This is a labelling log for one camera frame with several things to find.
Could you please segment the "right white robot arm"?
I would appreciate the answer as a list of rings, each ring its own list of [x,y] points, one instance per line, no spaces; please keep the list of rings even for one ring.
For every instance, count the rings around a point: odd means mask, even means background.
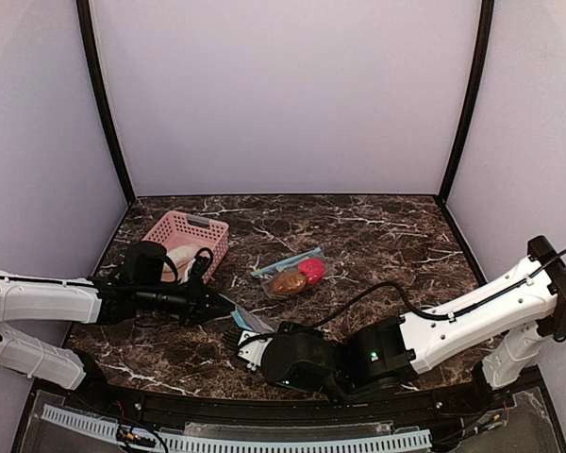
[[[272,385],[364,401],[393,393],[456,354],[501,335],[472,372],[482,400],[512,384],[547,340],[566,340],[566,264],[543,236],[502,277],[431,310],[364,327],[341,343],[315,327],[281,329],[240,351]]]

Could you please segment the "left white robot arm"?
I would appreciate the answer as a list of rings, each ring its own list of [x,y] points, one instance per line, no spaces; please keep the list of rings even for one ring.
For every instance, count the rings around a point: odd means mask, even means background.
[[[56,279],[0,271],[0,366],[77,391],[106,383],[95,360],[15,328],[19,321],[69,322],[112,326],[140,310],[165,312],[183,327],[194,327],[234,311],[235,305],[205,282],[215,261],[203,247],[180,272],[164,245],[131,245],[107,277]]]

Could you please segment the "zip bag with blue zipper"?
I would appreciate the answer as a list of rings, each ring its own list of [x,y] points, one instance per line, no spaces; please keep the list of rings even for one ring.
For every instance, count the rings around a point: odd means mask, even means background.
[[[332,261],[321,247],[257,268],[251,277],[258,280],[270,299],[285,299],[319,286],[335,274]]]

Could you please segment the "white toy bun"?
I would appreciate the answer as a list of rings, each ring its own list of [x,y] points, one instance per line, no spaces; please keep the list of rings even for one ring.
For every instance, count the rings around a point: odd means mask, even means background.
[[[166,254],[166,261],[163,264],[163,282],[184,283],[189,279],[192,266],[195,262],[195,255],[199,252],[197,245],[180,245]]]

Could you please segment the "red toy fruit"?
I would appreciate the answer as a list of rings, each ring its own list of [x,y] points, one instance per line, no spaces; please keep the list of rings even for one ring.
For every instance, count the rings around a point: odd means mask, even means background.
[[[297,269],[306,277],[310,286],[319,284],[326,273],[325,264],[319,258],[303,260],[297,265]]]

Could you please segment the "pink perforated plastic basket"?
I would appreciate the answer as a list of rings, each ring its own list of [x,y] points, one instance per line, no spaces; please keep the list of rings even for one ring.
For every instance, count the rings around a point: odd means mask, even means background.
[[[213,262],[203,276],[204,282],[208,283],[228,250],[228,231],[226,222],[171,210],[142,239],[160,243],[168,252],[179,246],[209,248]]]

